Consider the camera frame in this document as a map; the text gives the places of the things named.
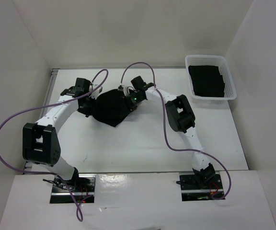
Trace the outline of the black skirt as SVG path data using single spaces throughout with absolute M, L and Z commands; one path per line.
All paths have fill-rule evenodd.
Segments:
M 124 96 L 118 89 L 101 93 L 92 109 L 93 118 L 112 127 L 119 125 L 130 114 Z

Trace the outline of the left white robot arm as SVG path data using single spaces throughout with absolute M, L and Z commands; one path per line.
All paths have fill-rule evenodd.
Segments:
M 62 177 L 63 186 L 71 192 L 86 187 L 90 180 L 79 177 L 78 170 L 61 157 L 58 132 L 74 112 L 89 117 L 102 89 L 87 79 L 77 78 L 74 86 L 60 94 L 56 106 L 23 127 L 23 158 Z

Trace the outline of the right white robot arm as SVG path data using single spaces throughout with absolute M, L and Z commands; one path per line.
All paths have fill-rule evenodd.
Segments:
M 209 157 L 202 153 L 202 145 L 196 134 L 196 117 L 187 97 L 183 94 L 176 96 L 158 89 L 153 83 L 144 82 L 140 76 L 135 77 L 131 83 L 132 86 L 120 86 L 126 101 L 134 107 L 144 100 L 164 106 L 165 118 L 170 128 L 176 133 L 182 133 L 192 147 L 191 163 L 196 186 L 206 188 L 216 173 Z

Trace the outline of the black folded skirts stack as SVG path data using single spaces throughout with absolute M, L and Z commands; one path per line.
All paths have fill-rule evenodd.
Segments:
M 218 66 L 189 66 L 188 71 L 196 96 L 224 97 L 225 83 Z

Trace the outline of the white plastic basket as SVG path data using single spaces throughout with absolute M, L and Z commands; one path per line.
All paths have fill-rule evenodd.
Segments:
M 218 104 L 223 101 L 234 100 L 237 97 L 233 78 L 228 66 L 227 60 L 223 56 L 216 55 L 187 55 L 185 57 L 185 66 L 189 82 L 189 95 L 195 103 L 214 103 Z M 189 73 L 190 66 L 215 66 L 218 67 L 220 74 L 225 83 L 223 97 L 202 97 L 194 93 L 194 87 L 191 75 Z

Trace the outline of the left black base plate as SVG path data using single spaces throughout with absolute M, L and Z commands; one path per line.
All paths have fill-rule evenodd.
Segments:
M 95 174 L 80 174 L 80 183 L 76 186 L 67 182 L 75 200 L 79 203 L 94 203 L 94 192 L 96 184 Z M 50 197 L 51 204 L 73 203 L 71 195 L 63 182 L 55 177 L 53 180 L 43 179 L 44 182 L 52 184 Z

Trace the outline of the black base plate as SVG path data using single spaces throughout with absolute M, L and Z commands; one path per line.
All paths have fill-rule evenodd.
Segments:
M 180 186 L 182 201 L 206 201 L 223 197 L 224 190 L 220 174 L 204 185 L 199 185 L 194 174 L 180 174 L 176 184 Z
M 76 186 L 67 182 L 75 200 L 79 203 L 94 203 L 94 192 L 96 184 L 95 174 L 80 174 L 80 183 Z M 63 182 L 55 177 L 53 180 L 43 179 L 44 182 L 52 184 L 50 197 L 51 204 L 73 203 L 71 195 Z

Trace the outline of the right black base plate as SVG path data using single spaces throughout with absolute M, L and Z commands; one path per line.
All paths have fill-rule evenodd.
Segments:
M 223 197 L 224 190 L 220 174 L 204 185 L 199 185 L 194 174 L 180 174 L 176 184 L 180 186 L 182 201 L 206 201 Z

